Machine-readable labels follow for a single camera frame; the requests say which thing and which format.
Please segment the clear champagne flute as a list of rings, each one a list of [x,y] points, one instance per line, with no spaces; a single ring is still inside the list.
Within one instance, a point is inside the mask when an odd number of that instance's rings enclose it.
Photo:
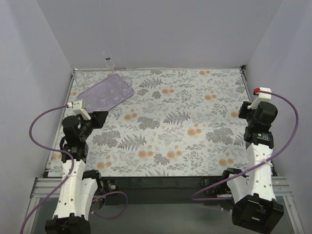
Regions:
[[[115,64],[113,61],[112,53],[109,51],[104,51],[102,53],[104,57],[104,63],[111,73],[114,73]]]

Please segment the large clear tumbler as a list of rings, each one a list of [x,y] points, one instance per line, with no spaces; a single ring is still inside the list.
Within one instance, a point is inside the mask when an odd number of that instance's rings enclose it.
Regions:
[[[125,97],[129,97],[132,95],[132,80],[128,77],[122,78],[122,94]]]
[[[96,100],[98,98],[104,98],[104,97],[108,97],[109,95],[109,89],[107,87],[101,86],[98,87],[95,92],[94,92],[95,98]]]

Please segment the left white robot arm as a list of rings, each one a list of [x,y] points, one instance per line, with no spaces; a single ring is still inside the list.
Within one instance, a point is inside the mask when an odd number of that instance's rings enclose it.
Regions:
[[[88,221],[93,196],[103,191],[98,170],[86,171],[87,138],[94,129],[101,129],[107,111],[92,112],[90,119],[82,115],[66,117],[62,121],[64,137],[60,142],[62,153],[62,186],[58,204],[51,220],[45,223],[48,234],[89,234]]]

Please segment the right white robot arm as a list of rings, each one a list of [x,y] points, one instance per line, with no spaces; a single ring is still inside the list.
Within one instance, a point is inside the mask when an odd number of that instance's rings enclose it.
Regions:
[[[234,199],[232,223],[260,234],[269,234],[284,214],[284,208],[277,203],[273,192],[271,163],[267,161],[274,147],[270,127],[278,110],[265,101],[259,102],[255,108],[250,105],[243,102],[238,116],[247,121],[243,138],[249,166],[254,170],[235,177],[241,171],[228,168],[222,176],[229,179],[227,186]]]

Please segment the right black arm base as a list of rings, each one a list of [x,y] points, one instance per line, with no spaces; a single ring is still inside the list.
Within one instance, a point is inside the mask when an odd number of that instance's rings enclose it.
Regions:
[[[212,184],[215,184],[221,180],[220,176],[208,176],[201,178],[199,181],[199,185],[201,188],[206,188]],[[230,189],[227,185],[222,184],[216,187],[213,187],[204,192],[207,198],[217,198],[222,196],[231,195]],[[229,200],[216,200],[216,201],[206,201],[204,202],[204,206],[212,206],[213,208],[223,208],[226,211],[231,212],[234,208],[234,201],[232,199]]]

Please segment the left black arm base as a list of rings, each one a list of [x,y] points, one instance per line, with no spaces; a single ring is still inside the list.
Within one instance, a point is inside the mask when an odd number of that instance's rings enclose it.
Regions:
[[[104,180],[103,190],[100,194],[96,195],[96,198],[100,197],[101,195],[106,195],[107,193],[116,192],[116,191],[119,191],[119,180]],[[115,205],[119,205],[120,203],[121,203],[121,198],[119,197],[118,194],[109,195],[101,199],[98,199],[96,202],[92,203],[91,211],[99,211],[105,205],[115,206]]]

